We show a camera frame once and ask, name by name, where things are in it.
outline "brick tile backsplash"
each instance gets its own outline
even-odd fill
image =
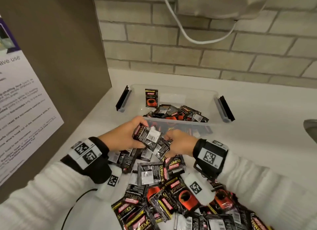
[[[153,62],[198,65],[201,50],[153,46]]]
[[[317,37],[317,13],[281,12],[270,32]]]
[[[247,71],[253,59],[254,55],[251,54],[206,50],[200,65],[218,69]]]
[[[238,33],[232,50],[283,55],[290,47],[293,38]]]
[[[258,55],[250,71],[300,76],[311,60]]]
[[[177,28],[127,25],[129,41],[176,45]]]
[[[169,0],[172,8],[174,1]],[[317,0],[268,0],[193,44],[163,0],[95,0],[108,68],[317,88]],[[233,19],[178,15],[198,41]]]

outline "paper sign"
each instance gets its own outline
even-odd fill
[[[0,18],[0,185],[63,120]]]

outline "brown panel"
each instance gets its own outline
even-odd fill
[[[93,0],[1,0],[0,14],[65,122],[0,187],[2,202],[45,166],[111,82]]]

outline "white sweater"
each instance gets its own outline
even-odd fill
[[[317,229],[317,196],[269,168],[229,151],[218,180],[275,230]],[[88,177],[56,162],[0,205],[0,229],[49,229],[90,188]]]

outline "white cable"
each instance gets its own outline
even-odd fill
[[[165,1],[165,3],[166,3],[166,6],[168,7],[169,11],[170,11],[171,14],[173,15],[174,19],[176,20],[176,22],[177,22],[177,24],[178,24],[178,26],[179,26],[179,28],[180,28],[182,34],[184,35],[184,37],[185,37],[188,41],[190,41],[190,42],[192,42],[192,43],[196,43],[196,44],[216,43],[216,42],[219,42],[219,41],[221,41],[221,40],[227,38],[227,37],[232,33],[232,31],[235,29],[236,22],[235,22],[235,24],[233,25],[233,27],[232,27],[232,29],[230,30],[230,32],[229,32],[227,35],[223,36],[222,38],[214,39],[214,40],[209,40],[209,41],[196,41],[196,40],[191,39],[190,37],[188,37],[188,35],[186,34],[186,32],[185,32],[184,29],[183,29],[182,24],[180,23],[180,21],[178,20],[176,14],[174,13],[174,11],[173,11],[173,9],[172,9],[170,3],[168,2],[168,0],[164,0],[164,1]]]

